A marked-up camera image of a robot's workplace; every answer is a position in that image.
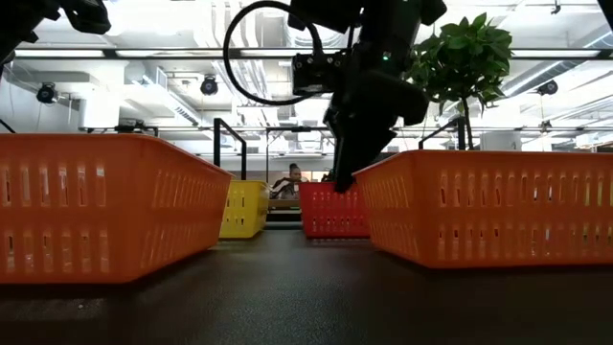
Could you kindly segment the green leafy potted plant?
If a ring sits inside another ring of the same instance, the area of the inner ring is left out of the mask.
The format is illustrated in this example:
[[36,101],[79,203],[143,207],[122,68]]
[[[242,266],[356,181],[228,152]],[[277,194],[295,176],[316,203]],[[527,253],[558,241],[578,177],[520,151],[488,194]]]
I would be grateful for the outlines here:
[[408,78],[440,108],[455,103],[465,119],[467,146],[473,136],[468,100],[481,106],[504,96],[500,86],[510,73],[512,35],[491,24],[483,12],[473,21],[441,26],[441,32],[417,44]]

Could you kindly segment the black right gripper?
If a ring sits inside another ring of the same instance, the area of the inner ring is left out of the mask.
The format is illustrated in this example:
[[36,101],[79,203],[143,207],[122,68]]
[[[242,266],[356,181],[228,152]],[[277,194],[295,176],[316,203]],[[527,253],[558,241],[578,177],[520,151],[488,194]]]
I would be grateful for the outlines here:
[[374,163],[397,136],[399,117],[410,125],[423,121],[429,106],[424,91],[381,71],[348,74],[333,92],[324,122],[336,137],[334,191],[345,193],[353,174]]

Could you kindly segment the person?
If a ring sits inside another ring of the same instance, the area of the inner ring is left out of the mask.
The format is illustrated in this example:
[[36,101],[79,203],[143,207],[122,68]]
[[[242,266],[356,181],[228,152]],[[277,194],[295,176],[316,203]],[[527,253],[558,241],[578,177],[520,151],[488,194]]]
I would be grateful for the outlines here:
[[299,198],[299,185],[308,182],[296,163],[289,165],[288,177],[277,180],[270,191],[271,199],[294,200]]

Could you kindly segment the red plastic basket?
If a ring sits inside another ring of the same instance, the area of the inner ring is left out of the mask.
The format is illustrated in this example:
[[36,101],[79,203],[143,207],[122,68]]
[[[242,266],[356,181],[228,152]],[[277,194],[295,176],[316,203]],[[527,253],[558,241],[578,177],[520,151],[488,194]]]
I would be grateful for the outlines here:
[[333,182],[303,182],[299,186],[304,233],[310,239],[366,239],[370,229],[356,185],[337,193]]

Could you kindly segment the black horizontal frame rail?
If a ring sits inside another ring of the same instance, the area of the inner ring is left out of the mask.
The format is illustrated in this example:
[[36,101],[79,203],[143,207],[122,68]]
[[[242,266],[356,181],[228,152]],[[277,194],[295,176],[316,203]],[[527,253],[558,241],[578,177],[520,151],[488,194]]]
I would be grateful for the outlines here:
[[[393,127],[393,131],[399,132],[433,132],[437,130],[452,131],[457,130],[458,126],[404,126]],[[326,126],[222,126],[225,130],[235,132],[265,132],[265,131],[290,131],[290,132],[307,132],[307,131],[329,131]],[[202,132],[212,131],[213,126],[147,126],[147,130],[155,130],[158,132]],[[536,133],[553,133],[553,132],[588,132],[588,131],[613,131],[613,126],[513,126],[513,127],[493,127],[493,126],[473,126],[473,131],[489,132],[489,131],[520,131],[520,132],[536,132]],[[79,131],[94,132],[94,131],[111,131],[115,127],[79,127]]]

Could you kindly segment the long ceiling light bar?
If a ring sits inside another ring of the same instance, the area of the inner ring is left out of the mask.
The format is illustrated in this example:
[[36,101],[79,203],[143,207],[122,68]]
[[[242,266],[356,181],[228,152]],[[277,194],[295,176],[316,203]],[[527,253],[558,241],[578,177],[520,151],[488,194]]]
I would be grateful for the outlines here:
[[[290,59],[297,54],[310,54],[308,48],[231,48],[232,59]],[[120,59],[120,60],[218,60],[222,59],[220,48],[197,49],[118,49],[81,48],[17,49],[20,59]],[[613,48],[581,49],[534,49],[518,48],[511,51],[511,59],[517,60],[613,60]]]

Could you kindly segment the orange plastic basket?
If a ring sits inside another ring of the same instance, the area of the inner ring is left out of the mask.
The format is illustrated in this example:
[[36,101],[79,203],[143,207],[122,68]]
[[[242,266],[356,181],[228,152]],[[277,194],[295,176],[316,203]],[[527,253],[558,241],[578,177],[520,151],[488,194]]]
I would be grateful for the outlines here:
[[613,153],[412,150],[354,176],[374,246],[415,264],[613,264]]
[[143,134],[0,134],[0,285],[121,284],[205,251],[231,179]]

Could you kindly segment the yellow plastic basket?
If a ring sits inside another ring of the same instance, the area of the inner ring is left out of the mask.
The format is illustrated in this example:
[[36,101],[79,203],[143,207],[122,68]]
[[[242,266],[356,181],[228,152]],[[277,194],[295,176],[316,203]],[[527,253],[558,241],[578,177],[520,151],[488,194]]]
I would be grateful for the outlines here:
[[226,198],[219,238],[254,238],[265,225],[268,202],[268,185],[265,182],[233,180]]

